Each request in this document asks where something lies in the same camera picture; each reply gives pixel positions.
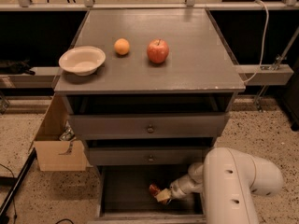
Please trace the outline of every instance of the red object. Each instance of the red object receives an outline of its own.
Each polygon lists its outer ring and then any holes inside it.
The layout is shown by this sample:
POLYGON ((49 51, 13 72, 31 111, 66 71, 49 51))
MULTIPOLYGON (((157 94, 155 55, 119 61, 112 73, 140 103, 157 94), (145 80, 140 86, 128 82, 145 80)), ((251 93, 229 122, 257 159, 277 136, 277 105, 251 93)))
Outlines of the red object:
POLYGON ((149 42, 147 54, 151 62, 163 63, 169 54, 169 47, 164 40, 154 39, 149 42))

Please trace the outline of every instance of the robotic arm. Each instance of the robotic arm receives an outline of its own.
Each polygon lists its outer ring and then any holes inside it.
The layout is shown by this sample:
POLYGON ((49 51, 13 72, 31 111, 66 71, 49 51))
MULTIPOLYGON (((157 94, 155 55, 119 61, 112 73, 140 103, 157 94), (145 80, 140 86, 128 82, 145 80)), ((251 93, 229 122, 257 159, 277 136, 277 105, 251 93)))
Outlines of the robotic arm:
POLYGON ((206 155, 204 164, 192 164, 187 175, 156 198, 181 199, 192 192, 202 193, 207 224, 258 224, 251 194, 273 196, 282 186, 282 174, 273 162, 219 147, 206 155))

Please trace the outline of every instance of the speckled floor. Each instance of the speckled floor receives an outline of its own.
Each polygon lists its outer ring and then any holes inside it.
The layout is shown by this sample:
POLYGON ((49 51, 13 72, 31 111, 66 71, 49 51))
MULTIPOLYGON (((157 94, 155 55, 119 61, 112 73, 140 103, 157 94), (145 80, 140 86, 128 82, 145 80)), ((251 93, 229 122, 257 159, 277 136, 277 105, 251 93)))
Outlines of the speckled floor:
MULTIPOLYGON (((0 161, 17 175, 28 154, 28 148, 43 119, 50 100, 11 102, 0 116, 0 161)), ((268 159, 283 173, 285 185, 277 196, 253 196, 260 223, 299 223, 299 132, 291 124, 275 99, 262 100, 263 113, 256 110, 250 98, 235 100, 231 118, 217 147, 231 147, 268 159)), ((0 169, 1 175, 10 173, 0 169)), ((40 172, 34 161, 23 181, 15 205, 20 224, 55 224, 63 218, 74 223, 93 220, 98 201, 99 180, 93 168, 86 172, 40 172)), ((0 201, 7 189, 0 187, 0 201)), ((13 205, 7 214, 12 217, 13 205)))

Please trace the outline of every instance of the yellow object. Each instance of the yellow object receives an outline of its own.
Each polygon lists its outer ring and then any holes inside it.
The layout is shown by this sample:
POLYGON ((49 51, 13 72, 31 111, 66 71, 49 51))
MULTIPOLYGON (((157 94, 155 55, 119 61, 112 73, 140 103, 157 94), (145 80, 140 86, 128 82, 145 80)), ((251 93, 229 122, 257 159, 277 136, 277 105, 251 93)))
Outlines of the yellow object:
POLYGON ((126 55, 130 50, 130 43, 124 38, 118 39, 114 43, 114 50, 121 56, 126 55))

